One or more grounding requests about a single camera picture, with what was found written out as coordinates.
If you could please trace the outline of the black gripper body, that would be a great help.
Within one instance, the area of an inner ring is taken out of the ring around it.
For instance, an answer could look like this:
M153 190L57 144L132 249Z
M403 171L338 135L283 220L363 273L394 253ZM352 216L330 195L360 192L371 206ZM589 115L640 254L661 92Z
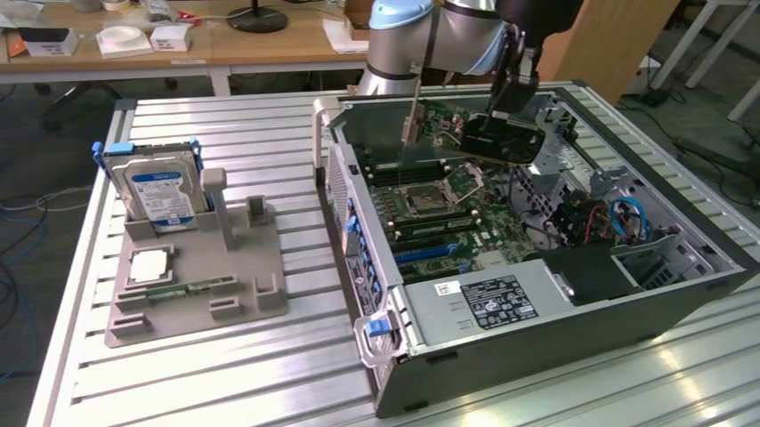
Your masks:
M581 11L582 0L498 0L499 18L527 35L551 35L566 31Z

